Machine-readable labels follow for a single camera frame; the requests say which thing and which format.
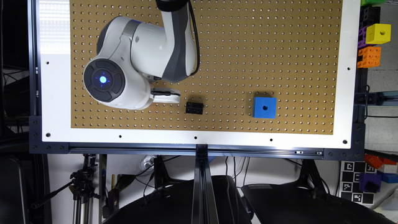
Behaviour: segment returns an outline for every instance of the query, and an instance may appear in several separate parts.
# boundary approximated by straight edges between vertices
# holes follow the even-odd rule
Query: floor
[[[369,69],[368,85],[370,92],[398,90],[398,5],[382,4],[380,23],[391,24],[391,41],[381,46],[379,67]],[[369,115],[398,116],[398,107],[369,107]],[[398,152],[398,119],[367,118],[367,149]]]
[[[368,84],[370,91],[391,91],[398,90],[398,14],[397,5],[381,5],[381,23],[392,24],[392,40],[382,45],[381,66],[369,70]],[[369,115],[398,116],[398,107],[369,107]],[[366,120],[366,148],[380,151],[398,152],[398,119],[368,118]],[[112,155],[108,157],[108,189],[110,188],[111,174],[136,174],[140,171],[138,164],[144,156],[131,155]],[[169,174],[178,179],[192,179],[194,157],[183,156],[167,162]],[[81,155],[49,155],[50,179],[52,179],[51,189],[55,190],[68,182],[72,171],[81,166]],[[216,157],[211,163],[211,174],[224,174],[226,171],[225,157]],[[336,190],[338,181],[339,163],[336,161],[316,161],[321,176],[328,183],[332,193]],[[240,170],[243,165],[243,158],[236,158],[236,169]],[[237,185],[243,185],[244,167],[242,173],[237,178]],[[228,175],[233,174],[233,159],[228,160]],[[295,164],[283,159],[261,159],[252,158],[247,171],[245,184],[270,183],[282,184],[295,180],[299,175],[300,169]],[[149,175],[139,177],[139,180],[147,182]],[[120,206],[142,196],[144,184],[133,182],[126,190],[121,192]],[[388,197],[388,192],[381,195],[382,198]],[[151,192],[150,187],[146,189],[146,194]],[[59,193],[52,200],[53,223],[71,223],[73,213],[73,200],[69,191]]]

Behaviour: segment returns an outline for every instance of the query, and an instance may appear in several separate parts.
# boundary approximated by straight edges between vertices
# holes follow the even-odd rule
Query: pegboard
[[[155,1],[70,1],[71,128],[333,134],[342,1],[193,1],[200,71],[154,87],[181,91],[179,104],[144,110],[99,104],[84,66],[116,16],[162,26]],[[253,118],[255,96],[277,98],[276,119]],[[203,115],[185,114],[187,101]]]

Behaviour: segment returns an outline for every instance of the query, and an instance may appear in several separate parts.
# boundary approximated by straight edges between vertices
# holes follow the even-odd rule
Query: stacked blocks
[[[359,17],[359,28],[380,23],[380,7],[363,7]]]
[[[358,51],[362,61],[357,63],[358,68],[371,68],[380,66],[381,47],[366,47]]]
[[[364,160],[367,164],[369,164],[369,166],[375,169],[378,169],[383,165],[383,162],[381,162],[377,156],[366,154]]]
[[[391,40],[390,24],[373,24],[366,28],[365,44],[384,44]]]
[[[380,174],[359,174],[359,189],[363,192],[380,192],[382,175]]]

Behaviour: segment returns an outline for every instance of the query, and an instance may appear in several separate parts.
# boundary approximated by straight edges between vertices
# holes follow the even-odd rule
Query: black stand
[[[207,145],[197,145],[193,181],[192,224],[218,224]]]

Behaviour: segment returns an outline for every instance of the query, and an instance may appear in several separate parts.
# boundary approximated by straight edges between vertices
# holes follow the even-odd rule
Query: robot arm
[[[116,17],[102,31],[97,56],[83,73],[90,95],[115,108],[144,109],[153,102],[179,103],[180,92],[152,88],[153,77],[179,82],[195,65],[189,2],[157,0],[164,28]]]

